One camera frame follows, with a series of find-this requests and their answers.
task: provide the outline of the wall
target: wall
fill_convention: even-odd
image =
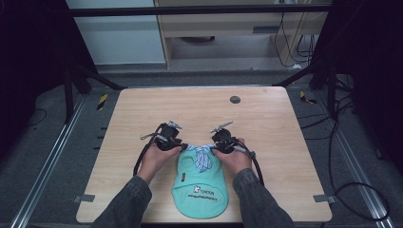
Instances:
[[[71,9],[154,7],[152,0],[67,0]],[[156,16],[75,18],[97,67],[164,64]]]

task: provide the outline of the hand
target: hand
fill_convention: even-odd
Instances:
[[[181,150],[182,148],[180,146],[177,146],[173,149],[162,151],[153,142],[144,154],[144,157],[142,159],[142,166],[140,167],[137,176],[142,178],[148,184],[151,183],[151,180],[154,178],[155,174],[163,167],[165,162],[168,159],[179,154]]]
[[[213,149],[213,153],[235,175],[237,175],[242,169],[252,168],[252,160],[249,155],[245,154],[244,152],[234,150],[229,154],[223,154],[219,150]]]

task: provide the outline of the blue striped cloth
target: blue striped cloth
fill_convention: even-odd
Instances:
[[[207,153],[211,153],[211,147],[214,147],[214,144],[207,144],[204,146],[196,146],[189,144],[186,150],[196,150],[196,167],[200,173],[206,171],[207,169],[211,169],[211,161],[207,156]]]

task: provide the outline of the wooden tabletop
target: wooden tabletop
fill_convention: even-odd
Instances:
[[[240,97],[240,103],[231,103],[232,96]],[[328,203],[314,201],[313,195],[322,195],[323,189],[286,90],[239,86],[123,90],[86,187],[86,195],[95,199],[81,202],[78,221],[92,222],[105,210],[132,176],[148,142],[141,136],[170,120],[183,127],[178,138],[195,145],[212,143],[210,131],[234,121],[225,128],[256,152],[266,188],[293,221],[331,219]],[[171,195],[177,158],[169,160],[150,184],[153,198],[143,222],[241,222],[234,176],[223,170],[229,193],[226,210],[211,219],[188,218],[178,211]]]

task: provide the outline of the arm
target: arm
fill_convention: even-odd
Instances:
[[[238,150],[230,154],[213,151],[217,158],[236,174],[233,187],[240,198],[240,213],[245,228],[295,227],[290,216],[260,184],[252,170],[252,161],[248,155]]]
[[[162,151],[152,143],[144,154],[137,176],[115,196],[91,227],[140,227],[144,211],[152,197],[148,184],[164,163],[180,151],[180,146]]]

